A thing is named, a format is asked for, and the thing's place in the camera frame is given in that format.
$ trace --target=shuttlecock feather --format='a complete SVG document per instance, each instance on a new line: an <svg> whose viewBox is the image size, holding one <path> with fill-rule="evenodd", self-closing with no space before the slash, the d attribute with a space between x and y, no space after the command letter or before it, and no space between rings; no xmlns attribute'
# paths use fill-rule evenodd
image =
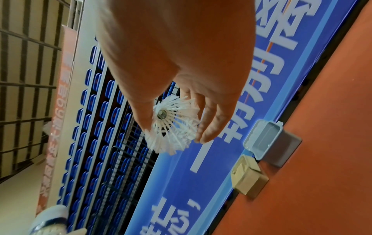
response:
<svg viewBox="0 0 372 235"><path fill-rule="evenodd" d="M149 149L156 153L174 155L176 150L185 150L195 139L200 123L199 107L194 99L176 95L166 97L154 106L152 129L145 130Z"/></svg>

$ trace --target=shuttlecock cork base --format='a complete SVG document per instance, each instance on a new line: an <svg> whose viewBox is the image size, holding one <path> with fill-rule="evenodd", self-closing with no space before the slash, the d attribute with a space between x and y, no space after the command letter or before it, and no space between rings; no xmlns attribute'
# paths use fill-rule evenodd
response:
<svg viewBox="0 0 372 235"><path fill-rule="evenodd" d="M166 97L154 106L152 129L145 130L148 148L170 155L188 148L200 123L198 112L194 99L175 95Z"/></svg>

